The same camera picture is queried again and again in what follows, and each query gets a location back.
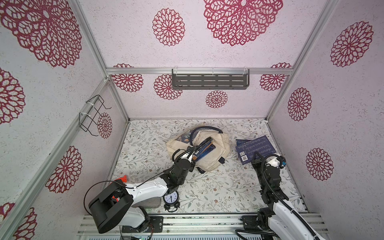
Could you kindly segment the dark blue book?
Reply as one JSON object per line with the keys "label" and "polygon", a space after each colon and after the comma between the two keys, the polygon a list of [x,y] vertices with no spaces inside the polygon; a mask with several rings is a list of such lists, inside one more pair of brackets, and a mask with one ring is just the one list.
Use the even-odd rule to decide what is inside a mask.
{"label": "dark blue book", "polygon": [[251,142],[251,140],[240,140],[236,139],[236,148],[244,149],[247,146],[247,143]]}
{"label": "dark blue book", "polygon": [[267,136],[251,140],[251,142],[247,143],[246,148],[236,148],[236,151],[242,165],[248,164],[254,159],[259,159],[258,156],[255,156],[255,152],[258,152],[263,157],[277,152]]}

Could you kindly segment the beige canvas tote bag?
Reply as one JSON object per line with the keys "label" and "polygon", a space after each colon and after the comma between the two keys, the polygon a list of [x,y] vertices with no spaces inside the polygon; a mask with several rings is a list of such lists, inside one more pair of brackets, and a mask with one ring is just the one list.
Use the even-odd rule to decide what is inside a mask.
{"label": "beige canvas tote bag", "polygon": [[228,134],[216,127],[204,125],[191,128],[169,140],[166,147],[173,161],[182,151],[195,147],[192,162],[201,174],[211,172],[224,164],[230,153]]}

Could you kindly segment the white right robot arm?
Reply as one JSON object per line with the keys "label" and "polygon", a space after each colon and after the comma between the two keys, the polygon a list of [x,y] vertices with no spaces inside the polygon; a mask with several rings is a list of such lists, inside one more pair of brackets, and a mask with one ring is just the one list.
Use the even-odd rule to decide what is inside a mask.
{"label": "white right robot arm", "polygon": [[260,235],[270,235],[281,240],[323,240],[289,201],[280,187],[280,171],[286,166],[286,159],[278,154],[262,156],[254,153],[252,160],[263,202],[268,206],[258,212],[262,231]]}

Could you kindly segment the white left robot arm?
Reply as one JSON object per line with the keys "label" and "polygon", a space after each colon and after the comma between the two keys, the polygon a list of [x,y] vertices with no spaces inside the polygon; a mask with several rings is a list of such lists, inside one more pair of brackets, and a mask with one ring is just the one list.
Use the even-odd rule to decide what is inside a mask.
{"label": "white left robot arm", "polygon": [[98,233],[104,234],[123,224],[143,231],[150,217],[143,207],[134,207],[142,201],[168,196],[183,185],[195,163],[187,158],[175,160],[171,168],[158,178],[140,184],[128,184],[122,180],[111,181],[89,204]]}

